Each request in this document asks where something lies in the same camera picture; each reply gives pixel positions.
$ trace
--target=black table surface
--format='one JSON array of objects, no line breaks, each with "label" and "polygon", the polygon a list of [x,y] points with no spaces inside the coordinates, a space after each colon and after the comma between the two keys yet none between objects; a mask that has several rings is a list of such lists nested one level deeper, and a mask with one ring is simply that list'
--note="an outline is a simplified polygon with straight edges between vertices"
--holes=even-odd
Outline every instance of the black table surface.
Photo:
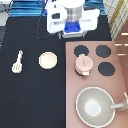
[{"label": "black table surface", "polygon": [[[39,17],[9,17],[0,50],[0,128],[66,128],[65,43],[69,41],[111,41],[107,16],[100,16],[98,27],[85,38],[44,40],[36,38]],[[40,25],[45,36],[46,17]],[[23,51],[23,70],[11,71],[18,51]],[[45,70],[38,63],[44,52],[58,57],[55,68]]]}]

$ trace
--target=round wooden lid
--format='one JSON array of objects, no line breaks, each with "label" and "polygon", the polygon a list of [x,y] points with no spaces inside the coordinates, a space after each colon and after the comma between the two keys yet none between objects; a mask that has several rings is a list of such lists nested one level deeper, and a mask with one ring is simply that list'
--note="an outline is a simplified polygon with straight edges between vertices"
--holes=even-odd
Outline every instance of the round wooden lid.
[{"label": "round wooden lid", "polygon": [[40,55],[39,64],[44,69],[51,69],[57,64],[57,56],[52,52],[45,52]]}]

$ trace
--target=black circle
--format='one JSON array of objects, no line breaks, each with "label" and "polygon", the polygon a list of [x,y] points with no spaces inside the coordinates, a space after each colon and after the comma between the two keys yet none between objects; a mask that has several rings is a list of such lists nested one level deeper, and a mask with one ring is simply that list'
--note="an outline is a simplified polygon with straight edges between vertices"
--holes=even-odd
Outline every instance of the black circle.
[{"label": "black circle", "polygon": [[100,57],[106,58],[111,54],[111,49],[106,45],[99,45],[96,48],[96,54]]},{"label": "black circle", "polygon": [[115,72],[114,66],[109,62],[102,62],[98,66],[100,74],[103,76],[112,76]]},{"label": "black circle", "polygon": [[85,56],[87,56],[89,53],[89,50],[86,46],[84,45],[78,45],[75,47],[74,49],[74,54],[78,57],[81,54],[84,54]]}]

